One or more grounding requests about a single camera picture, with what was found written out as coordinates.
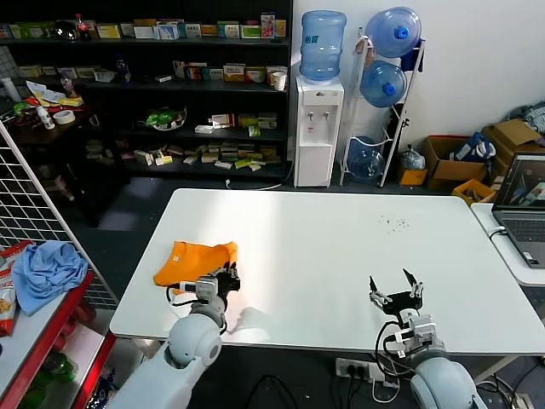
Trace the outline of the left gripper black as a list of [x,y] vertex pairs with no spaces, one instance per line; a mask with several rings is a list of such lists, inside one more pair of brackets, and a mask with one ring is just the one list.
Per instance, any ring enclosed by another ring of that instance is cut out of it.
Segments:
[[214,271],[214,276],[218,282],[218,296],[227,296],[231,291],[240,290],[240,278],[238,277],[237,263],[224,264],[221,268]]

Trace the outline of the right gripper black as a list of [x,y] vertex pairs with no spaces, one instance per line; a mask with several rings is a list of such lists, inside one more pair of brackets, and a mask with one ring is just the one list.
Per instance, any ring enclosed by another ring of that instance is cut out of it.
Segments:
[[407,269],[403,269],[405,278],[410,284],[410,291],[391,295],[380,292],[375,281],[370,277],[370,300],[374,304],[382,304],[381,310],[386,315],[400,315],[406,309],[418,311],[422,308],[423,283],[416,279]]

